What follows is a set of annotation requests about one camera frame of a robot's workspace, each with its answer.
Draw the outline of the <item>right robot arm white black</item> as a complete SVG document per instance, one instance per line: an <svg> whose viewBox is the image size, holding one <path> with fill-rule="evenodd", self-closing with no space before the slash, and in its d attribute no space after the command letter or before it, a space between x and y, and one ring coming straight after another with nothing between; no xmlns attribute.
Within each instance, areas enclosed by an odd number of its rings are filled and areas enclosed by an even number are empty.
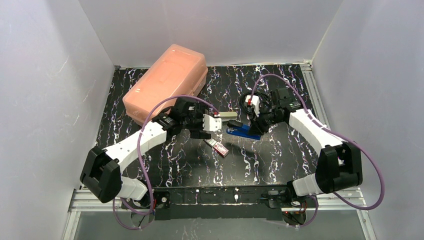
<svg viewBox="0 0 424 240"><path fill-rule="evenodd" d="M271 125L284 122L299 132L318 154L315 173L286 184L292 199L329 194L363 182L360 150L328 133L311 110L291 97L287 89L272 91L270 106L253 94L244 97L243 104L252 111L249 133L262 136Z"/></svg>

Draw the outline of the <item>blue stapler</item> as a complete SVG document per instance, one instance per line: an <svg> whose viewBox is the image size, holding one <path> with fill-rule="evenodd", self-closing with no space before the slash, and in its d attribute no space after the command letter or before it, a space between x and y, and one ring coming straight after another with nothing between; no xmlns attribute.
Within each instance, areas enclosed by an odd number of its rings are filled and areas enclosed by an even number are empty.
<svg viewBox="0 0 424 240"><path fill-rule="evenodd" d="M242 122L236 120L229 120L227 122L226 133L229 135L247 138L252 140L260 140L261 136L257 134L249 133L250 127Z"/></svg>

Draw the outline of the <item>beige small stapler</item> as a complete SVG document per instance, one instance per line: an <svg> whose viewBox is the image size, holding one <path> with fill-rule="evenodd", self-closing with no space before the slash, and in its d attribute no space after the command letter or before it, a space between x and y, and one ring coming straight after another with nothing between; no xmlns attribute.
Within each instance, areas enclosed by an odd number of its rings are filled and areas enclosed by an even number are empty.
<svg viewBox="0 0 424 240"><path fill-rule="evenodd" d="M223 122L228 122L230 120L235 121L238 117L238 114L235 111L221 111L219 116Z"/></svg>

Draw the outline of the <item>red white staple box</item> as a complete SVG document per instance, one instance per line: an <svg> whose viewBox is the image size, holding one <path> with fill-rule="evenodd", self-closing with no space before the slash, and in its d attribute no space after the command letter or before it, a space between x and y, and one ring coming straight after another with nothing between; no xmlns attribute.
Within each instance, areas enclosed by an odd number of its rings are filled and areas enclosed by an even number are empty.
<svg viewBox="0 0 424 240"><path fill-rule="evenodd" d="M225 157L229 153L229 150L214 138L204 139L204 142L213 148L222 157Z"/></svg>

